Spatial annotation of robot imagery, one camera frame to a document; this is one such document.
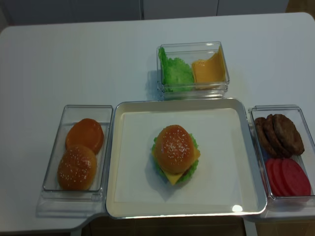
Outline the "back red tomato slice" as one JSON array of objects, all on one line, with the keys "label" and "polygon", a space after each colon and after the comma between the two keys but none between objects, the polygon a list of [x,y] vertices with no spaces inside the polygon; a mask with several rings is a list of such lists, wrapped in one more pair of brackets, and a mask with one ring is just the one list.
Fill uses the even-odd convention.
[{"label": "back red tomato slice", "polygon": [[274,196],[279,196],[280,195],[280,191],[278,190],[278,188],[276,187],[274,181],[273,181],[273,174],[272,174],[272,167],[273,167],[273,163],[274,163],[274,159],[270,158],[265,162],[265,168],[266,168],[266,173],[268,176],[268,180],[269,180],[269,184],[270,184],[270,188],[272,191],[272,194]]}]

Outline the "clear lettuce cheese container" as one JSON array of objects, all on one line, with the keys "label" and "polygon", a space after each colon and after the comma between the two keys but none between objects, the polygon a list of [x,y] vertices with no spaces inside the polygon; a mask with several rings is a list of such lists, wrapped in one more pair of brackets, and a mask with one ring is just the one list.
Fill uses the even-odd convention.
[{"label": "clear lettuce cheese container", "polygon": [[223,60],[225,66],[225,82],[211,83],[211,84],[197,84],[192,83],[188,86],[192,87],[191,91],[183,92],[165,92],[162,84],[162,70],[160,59],[158,57],[158,50],[160,47],[165,49],[168,58],[181,58],[192,69],[192,63],[197,60],[209,60],[215,52],[218,51],[222,44],[219,41],[215,42],[201,42],[201,43],[183,43],[183,44],[162,44],[157,48],[157,89],[163,100],[175,99],[195,99],[195,98],[221,98],[224,97],[228,91],[230,82],[229,73],[223,53]]}]

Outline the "silver metal tray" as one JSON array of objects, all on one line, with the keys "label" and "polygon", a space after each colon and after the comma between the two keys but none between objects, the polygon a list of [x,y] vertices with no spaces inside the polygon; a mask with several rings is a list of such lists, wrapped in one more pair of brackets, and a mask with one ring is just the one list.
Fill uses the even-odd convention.
[{"label": "silver metal tray", "polygon": [[[180,125],[201,156],[194,174],[172,185],[151,153],[154,138]],[[253,215],[266,194],[243,104],[235,98],[124,102],[117,106],[106,197],[115,218]]]}]

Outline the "middle red tomato slice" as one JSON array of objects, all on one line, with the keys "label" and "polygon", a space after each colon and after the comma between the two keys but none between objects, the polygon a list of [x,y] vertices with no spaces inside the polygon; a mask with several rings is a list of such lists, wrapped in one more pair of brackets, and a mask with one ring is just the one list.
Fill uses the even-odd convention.
[{"label": "middle red tomato slice", "polygon": [[280,173],[280,167],[281,167],[282,160],[281,159],[275,159],[273,166],[272,166],[272,174],[274,183],[279,190],[280,194],[279,196],[290,196],[290,193],[288,192],[287,188],[284,185],[284,181],[282,179],[281,173]]}]

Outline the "green lettuce in container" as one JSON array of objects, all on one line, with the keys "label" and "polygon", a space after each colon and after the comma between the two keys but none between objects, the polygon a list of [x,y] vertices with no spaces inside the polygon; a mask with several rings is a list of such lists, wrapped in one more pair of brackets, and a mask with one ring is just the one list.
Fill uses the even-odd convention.
[{"label": "green lettuce in container", "polygon": [[191,91],[188,84],[194,83],[192,69],[181,58],[168,58],[163,47],[158,50],[161,70],[163,74],[162,84],[165,92]]}]

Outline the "plain bottom bun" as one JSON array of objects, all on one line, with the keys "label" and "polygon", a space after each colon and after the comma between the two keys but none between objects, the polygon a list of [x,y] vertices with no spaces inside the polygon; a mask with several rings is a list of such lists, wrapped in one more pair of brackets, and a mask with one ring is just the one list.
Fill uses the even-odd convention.
[{"label": "plain bottom bun", "polygon": [[66,136],[65,147],[82,145],[98,154],[104,141],[101,125],[94,119],[85,118],[70,129]]}]

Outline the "sesame bun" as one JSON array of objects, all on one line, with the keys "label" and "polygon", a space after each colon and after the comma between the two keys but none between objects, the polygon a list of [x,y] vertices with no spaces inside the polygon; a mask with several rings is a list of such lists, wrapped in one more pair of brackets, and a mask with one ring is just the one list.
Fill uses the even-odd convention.
[{"label": "sesame bun", "polygon": [[59,162],[57,179],[63,190],[88,190],[95,178],[97,159],[92,150],[73,145]]},{"label": "sesame bun", "polygon": [[159,166],[168,173],[185,172],[194,160],[191,136],[180,125],[164,128],[156,139],[154,157]]}]

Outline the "leaning cheese slice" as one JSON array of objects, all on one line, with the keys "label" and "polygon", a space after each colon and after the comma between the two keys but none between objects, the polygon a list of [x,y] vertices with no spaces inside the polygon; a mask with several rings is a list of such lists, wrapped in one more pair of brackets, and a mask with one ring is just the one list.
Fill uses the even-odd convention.
[{"label": "leaning cheese slice", "polygon": [[225,73],[223,52],[221,46],[219,46],[218,51],[215,52],[213,56],[209,59],[209,64],[216,75],[222,76]]}]

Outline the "clear bun container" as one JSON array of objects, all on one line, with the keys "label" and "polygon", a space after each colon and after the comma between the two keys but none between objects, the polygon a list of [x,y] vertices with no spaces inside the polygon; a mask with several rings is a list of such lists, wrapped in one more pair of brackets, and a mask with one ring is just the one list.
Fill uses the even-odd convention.
[{"label": "clear bun container", "polygon": [[[112,106],[65,106],[36,207],[38,217],[86,218],[104,212],[111,151],[112,117]],[[104,135],[100,151],[95,156],[96,175],[91,187],[87,190],[63,190],[58,183],[57,171],[59,162],[66,151],[66,136],[76,123],[85,118],[97,121]]]}]

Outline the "brown patty in burger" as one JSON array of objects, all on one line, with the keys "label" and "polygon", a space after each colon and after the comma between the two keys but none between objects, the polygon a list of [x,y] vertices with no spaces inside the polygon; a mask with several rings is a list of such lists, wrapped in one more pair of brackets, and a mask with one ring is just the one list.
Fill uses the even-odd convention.
[{"label": "brown patty in burger", "polygon": [[187,169],[182,176],[185,176],[188,172],[190,171],[190,169]]}]

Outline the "middle brown meat patty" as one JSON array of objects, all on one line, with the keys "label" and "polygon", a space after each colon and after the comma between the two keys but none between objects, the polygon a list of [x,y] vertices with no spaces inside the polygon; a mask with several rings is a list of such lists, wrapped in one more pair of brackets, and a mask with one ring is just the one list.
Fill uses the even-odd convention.
[{"label": "middle brown meat patty", "polygon": [[264,122],[263,129],[265,132],[265,135],[270,143],[270,145],[273,147],[273,149],[276,151],[278,156],[281,156],[282,158],[290,158],[292,154],[286,150],[281,142],[279,141],[273,126],[272,121],[273,115],[270,114],[267,116],[266,121]]}]

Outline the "front brown meat patty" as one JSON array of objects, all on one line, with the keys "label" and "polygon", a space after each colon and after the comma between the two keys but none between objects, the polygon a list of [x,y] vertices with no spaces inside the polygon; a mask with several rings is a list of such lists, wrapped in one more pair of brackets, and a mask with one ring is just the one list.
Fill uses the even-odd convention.
[{"label": "front brown meat patty", "polygon": [[283,147],[293,155],[301,155],[305,148],[295,124],[282,114],[273,115],[272,122],[276,136]]}]

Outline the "cheese slices stack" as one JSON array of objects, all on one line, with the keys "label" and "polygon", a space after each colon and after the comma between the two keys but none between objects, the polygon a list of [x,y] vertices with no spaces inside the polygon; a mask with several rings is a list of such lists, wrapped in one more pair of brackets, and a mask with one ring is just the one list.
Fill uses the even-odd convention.
[{"label": "cheese slices stack", "polygon": [[192,63],[192,74],[197,84],[225,82],[225,68],[220,60],[197,60]]}]

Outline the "red tomato slice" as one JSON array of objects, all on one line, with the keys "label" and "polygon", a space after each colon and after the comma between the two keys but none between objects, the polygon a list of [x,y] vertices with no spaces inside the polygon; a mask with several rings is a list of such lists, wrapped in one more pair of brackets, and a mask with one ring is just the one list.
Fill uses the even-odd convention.
[{"label": "red tomato slice", "polygon": [[274,159],[270,158],[265,162],[265,168],[266,168],[266,173],[268,176],[268,180],[269,180],[269,184],[270,184],[270,188],[272,191],[272,194],[274,196],[279,196],[280,195],[280,191],[278,190],[278,188],[276,187],[274,181],[273,181],[273,174],[272,174],[272,167],[273,167],[273,163],[274,163]]},{"label": "red tomato slice", "polygon": [[281,163],[281,176],[291,196],[310,196],[311,185],[303,169],[292,159]]},{"label": "red tomato slice", "polygon": [[282,160],[281,159],[275,159],[273,166],[272,166],[272,174],[274,183],[279,190],[280,194],[279,196],[290,196],[290,193],[288,192],[287,188],[284,185],[284,181],[282,179],[281,173],[280,173],[280,167],[281,167]]}]

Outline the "clear patty tomato container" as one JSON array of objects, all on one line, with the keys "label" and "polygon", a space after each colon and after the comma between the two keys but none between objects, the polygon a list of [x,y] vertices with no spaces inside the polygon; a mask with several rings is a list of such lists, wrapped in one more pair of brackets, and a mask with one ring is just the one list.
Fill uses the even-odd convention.
[{"label": "clear patty tomato container", "polygon": [[289,219],[314,219],[315,218],[315,197],[275,197],[271,193],[270,185],[267,182],[266,170],[263,161],[269,156],[258,144],[254,119],[267,117],[269,114],[282,114],[287,116],[296,125],[305,145],[305,152],[301,156],[294,156],[302,169],[306,172],[310,180],[312,190],[315,189],[315,144],[308,129],[302,110],[296,105],[266,105],[249,108],[251,119],[252,140],[254,142],[256,158],[259,166],[260,177],[262,179],[267,204],[265,210],[253,217],[256,221],[267,220],[289,220]]}]

